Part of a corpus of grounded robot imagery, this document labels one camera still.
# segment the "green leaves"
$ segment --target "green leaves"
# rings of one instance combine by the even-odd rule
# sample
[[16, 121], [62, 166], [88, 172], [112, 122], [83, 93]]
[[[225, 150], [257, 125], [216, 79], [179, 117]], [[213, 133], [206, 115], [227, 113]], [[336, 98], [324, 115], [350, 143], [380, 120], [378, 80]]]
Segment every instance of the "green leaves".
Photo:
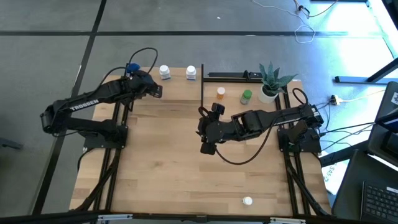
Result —
[[264, 86], [266, 86], [267, 90], [269, 90], [269, 92], [272, 94], [283, 92], [283, 90], [281, 90], [280, 88], [286, 86], [297, 75], [297, 74], [286, 75], [282, 78], [278, 78], [280, 68], [277, 68], [274, 71], [274, 66], [272, 62], [269, 63], [268, 73], [266, 73], [266, 69], [262, 64], [260, 64], [259, 67], [262, 75], [262, 83], [264, 84]]
[[261, 64], [260, 64], [260, 72], [261, 72], [261, 75], [262, 75], [262, 83], [263, 83], [264, 85], [268, 84], [268, 82], [267, 82], [267, 73], [266, 73], [266, 69], [265, 69], [264, 66], [261, 65]]
[[280, 68], [277, 68], [277, 69], [274, 71], [274, 77], [275, 77], [275, 80], [278, 80], [278, 76], [279, 76], [279, 69], [280, 69]]
[[275, 82], [274, 69], [272, 68], [272, 62], [269, 62], [267, 81], [268, 81], [268, 84], [270, 84], [270, 85]]

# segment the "green bottle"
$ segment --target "green bottle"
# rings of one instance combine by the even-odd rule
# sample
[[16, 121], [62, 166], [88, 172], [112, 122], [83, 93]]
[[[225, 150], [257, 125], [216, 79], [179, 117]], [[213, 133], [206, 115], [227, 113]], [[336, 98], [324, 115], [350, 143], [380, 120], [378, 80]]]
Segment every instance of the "green bottle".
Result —
[[249, 103], [250, 98], [251, 98], [251, 91], [250, 90], [244, 90], [242, 97], [241, 97], [241, 104], [246, 105]]

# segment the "wooden tabletop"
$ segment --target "wooden tabletop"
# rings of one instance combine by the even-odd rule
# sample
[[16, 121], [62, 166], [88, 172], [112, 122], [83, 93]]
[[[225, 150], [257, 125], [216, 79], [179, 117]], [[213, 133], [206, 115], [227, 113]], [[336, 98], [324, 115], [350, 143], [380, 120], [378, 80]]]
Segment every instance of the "wooden tabletop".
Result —
[[[111, 210], [126, 213], [173, 213], [209, 215], [292, 215], [283, 155], [279, 151], [276, 129], [261, 153], [250, 163], [234, 166], [217, 155], [200, 153], [198, 107], [201, 96], [201, 71], [197, 80], [185, 78], [185, 68], [171, 68], [171, 80], [160, 80], [159, 69], [152, 77], [163, 86], [163, 97], [150, 96], [134, 102], [129, 115], [129, 134], [122, 150]], [[222, 100], [216, 89], [225, 87]], [[289, 90], [302, 88], [301, 82], [291, 82]], [[239, 99], [245, 89], [253, 92], [248, 105]], [[223, 120], [247, 110], [274, 111], [275, 103], [264, 104], [257, 98], [260, 84], [204, 83], [203, 104], [210, 109], [213, 102], [225, 106]], [[292, 106], [299, 103], [289, 92]], [[100, 104], [94, 120], [110, 119], [114, 105]], [[250, 158], [264, 140], [265, 134], [246, 142], [228, 141], [219, 144], [220, 153], [231, 161]], [[103, 160], [104, 149], [87, 154], [80, 166], [70, 208], [79, 206], [93, 190]], [[330, 212], [320, 163], [312, 154], [301, 153], [305, 182], [318, 203]], [[101, 208], [104, 207], [105, 188]], [[299, 211], [302, 210], [300, 191], [296, 186]], [[253, 204], [243, 205], [250, 196]]]

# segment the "black cable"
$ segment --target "black cable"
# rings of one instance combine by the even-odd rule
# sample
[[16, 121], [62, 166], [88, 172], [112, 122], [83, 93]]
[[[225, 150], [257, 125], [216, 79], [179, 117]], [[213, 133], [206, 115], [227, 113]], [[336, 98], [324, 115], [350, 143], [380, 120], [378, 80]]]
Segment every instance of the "black cable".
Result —
[[74, 132], [71, 132], [71, 133], [68, 133], [68, 134], [63, 134], [63, 135], [55, 135], [55, 133], [52, 133], [52, 136], [53, 137], [55, 137], [55, 138], [59, 138], [59, 137], [64, 137], [64, 136], [68, 136], [68, 135], [71, 135], [71, 134], [76, 134], [76, 133], [78, 133], [79, 131], [74, 131]]
[[330, 104], [330, 103], [326, 104], [325, 106], [319, 107], [319, 108], [318, 108], [318, 111], [321, 110], [321, 109], [324, 109], [324, 108], [327, 107], [329, 104]]
[[80, 157], [79, 157], [79, 160], [77, 161], [77, 172], [79, 172], [79, 169], [80, 169], [80, 162], [81, 162], [81, 159], [87, 154], [87, 153], [89, 153], [89, 152], [91, 152], [92, 151], [92, 149], [87, 149]]
[[331, 131], [326, 131], [324, 133], [326, 134], [326, 133], [330, 133], [330, 132], [336, 132], [336, 131], [339, 131], [339, 130], [342, 130], [342, 129], [355, 128], [355, 127], [363, 126], [363, 125], [367, 125], [367, 124], [374, 124], [374, 122], [368, 122], [368, 123], [363, 123], [363, 124], [357, 124], [357, 125], [352, 125], [352, 126], [348, 126], [348, 127], [338, 128], [338, 129], [334, 129], [334, 130], [331, 130]]
[[325, 104], [328, 104], [328, 103], [329, 103], [329, 102], [319, 103], [319, 104], [317, 104], [317, 105], [315, 105], [315, 106], [325, 105]]
[[239, 166], [239, 165], [244, 165], [244, 164], [247, 164], [248, 162], [251, 162], [254, 158], [257, 157], [257, 155], [261, 152], [262, 148], [263, 148], [264, 145], [266, 144], [266, 142], [267, 142], [267, 140], [268, 140], [269, 133], [271, 133], [271, 129], [272, 129], [272, 127], [273, 127], [275, 121], [276, 121], [276, 118], [273, 120], [272, 125], [269, 127], [267, 136], [266, 136], [266, 138], [263, 140], [263, 142], [262, 142], [260, 148], [257, 150], [257, 152], [256, 152], [250, 159], [248, 159], [248, 160], [246, 160], [246, 161], [244, 161], [244, 162], [231, 162], [231, 161], [227, 160], [223, 155], [221, 155], [221, 153], [216, 149], [217, 154], [218, 154], [225, 162], [227, 162], [227, 163], [229, 163], [229, 164], [232, 164], [232, 165], [237, 165], [237, 166]]
[[112, 68], [110, 71], [107, 72], [107, 74], [106, 74], [106, 75], [104, 76], [104, 78], [100, 81], [99, 85], [97, 86], [97, 88], [95, 88], [94, 91], [92, 91], [92, 92], [91, 92], [90, 94], [88, 94], [88, 95], [85, 95], [86, 93], [84, 93], [82, 97], [89, 97], [89, 96], [93, 95], [94, 93], [96, 93], [96, 92], [101, 88], [101, 85], [105, 82], [106, 78], [107, 78], [113, 71], [116, 71], [116, 70], [118, 70], [118, 69], [124, 69], [124, 70], [126, 70], [125, 67], [116, 67], [116, 68]]
[[[301, 100], [298, 98], [298, 96], [296, 95], [295, 91], [301, 92], [301, 94], [302, 94], [302, 95], [304, 96], [304, 98], [305, 98], [305, 103], [303, 103], [303, 101], [301, 101]], [[303, 90], [301, 90], [301, 89], [299, 89], [299, 88], [294, 88], [294, 89], [292, 90], [292, 93], [293, 93], [294, 97], [298, 100], [298, 102], [300, 102], [301, 104], [308, 104], [308, 97], [307, 97], [307, 95], [304, 93]]]
[[328, 119], [328, 122], [326, 123], [326, 127], [325, 130], [328, 131], [328, 127], [329, 127], [329, 123], [330, 123], [330, 116], [331, 116], [331, 112], [330, 112], [330, 103], [328, 104], [329, 106], [329, 113], [326, 112], [326, 118]]
[[348, 143], [348, 142], [335, 142], [335, 141], [331, 141], [331, 140], [319, 140], [319, 141], [332, 142], [332, 143], [335, 143], [335, 144], [348, 144], [349, 146], [352, 147], [352, 145], [350, 143]]
[[158, 56], [157, 50], [156, 50], [155, 48], [153, 48], [153, 47], [144, 47], [143, 49], [140, 49], [140, 50], [137, 50], [136, 52], [134, 52], [134, 53], [131, 55], [131, 57], [130, 57], [129, 64], [131, 64], [132, 58], [133, 58], [137, 53], [142, 52], [143, 50], [154, 50], [155, 53], [156, 53], [154, 63], [152, 63], [152, 65], [150, 66], [150, 69], [149, 69], [149, 71], [148, 71], [148, 73], [150, 73], [150, 71], [152, 71], [153, 67], [155, 66], [155, 63], [156, 63], [156, 61], [157, 61], [157, 56]]
[[[303, 102], [297, 97], [297, 95], [295, 94], [295, 91], [296, 91], [296, 90], [302, 93], [302, 95], [303, 95], [304, 98], [305, 98], [305, 103], [303, 103]], [[293, 92], [294, 97], [296, 97], [296, 99], [297, 99], [301, 104], [308, 104], [308, 97], [307, 97], [307, 95], [304, 93], [303, 90], [301, 90], [301, 89], [299, 89], [299, 88], [294, 88], [294, 89], [292, 90], [292, 92]], [[199, 108], [199, 113], [200, 113], [202, 116], [205, 116], [205, 115], [203, 114], [203, 107]], [[229, 163], [229, 164], [232, 164], [232, 165], [244, 165], [244, 164], [247, 164], [248, 162], [251, 162], [253, 159], [255, 159], [255, 158], [258, 156], [258, 154], [261, 152], [262, 148], [263, 148], [264, 145], [266, 144], [266, 142], [267, 142], [267, 140], [268, 140], [268, 137], [269, 137], [269, 133], [271, 133], [271, 129], [272, 129], [272, 127], [274, 126], [274, 124], [275, 124], [275, 122], [276, 122], [276, 119], [280, 118], [281, 116], [286, 116], [286, 115], [289, 115], [289, 114], [282, 114], [282, 115], [279, 115], [279, 116], [275, 117], [274, 120], [272, 120], [271, 125], [270, 125], [269, 128], [268, 128], [268, 132], [267, 132], [266, 138], [263, 140], [263, 142], [262, 142], [260, 148], [257, 150], [257, 152], [256, 152], [250, 159], [248, 159], [248, 160], [246, 160], [246, 161], [244, 161], [244, 162], [232, 162], [232, 161], [227, 160], [227, 159], [226, 159], [223, 155], [221, 155], [221, 153], [216, 149], [217, 154], [222, 158], [222, 160], [224, 160], [225, 162], [227, 162], [227, 163]]]
[[[368, 127], [370, 127], [370, 126], [372, 126], [372, 125], [374, 125], [374, 123], [371, 123], [371, 125], [366, 126], [365, 128], [360, 129], [359, 131], [356, 131], [355, 133], [362, 133], [362, 132], [364, 132], [364, 131], [370, 131], [370, 130], [365, 130], [365, 129], [368, 128]], [[333, 144], [331, 144], [330, 146], [328, 146], [328, 147], [322, 149], [322, 151], [327, 150], [328, 148], [332, 147], [332, 146], [335, 145], [335, 144], [338, 144], [338, 142], [340, 142], [341, 140], [346, 139], [346, 138], [352, 136], [353, 134], [349, 134], [349, 135], [347, 135], [347, 136], [345, 136], [345, 137], [343, 137], [343, 138], [341, 138], [341, 139], [335, 141], [335, 142], [334, 142]]]

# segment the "metal stand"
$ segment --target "metal stand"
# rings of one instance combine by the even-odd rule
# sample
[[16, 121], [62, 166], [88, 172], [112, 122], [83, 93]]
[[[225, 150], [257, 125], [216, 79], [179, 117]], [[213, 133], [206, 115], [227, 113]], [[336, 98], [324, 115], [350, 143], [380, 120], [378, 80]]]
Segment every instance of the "metal stand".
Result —
[[358, 84], [382, 84], [387, 85], [389, 82], [398, 82], [398, 78], [384, 78], [386, 75], [393, 72], [398, 68], [398, 58], [395, 58], [392, 62], [380, 69], [374, 75], [369, 78], [366, 77], [350, 77], [350, 76], [336, 76], [335, 81], [337, 83], [358, 83]]

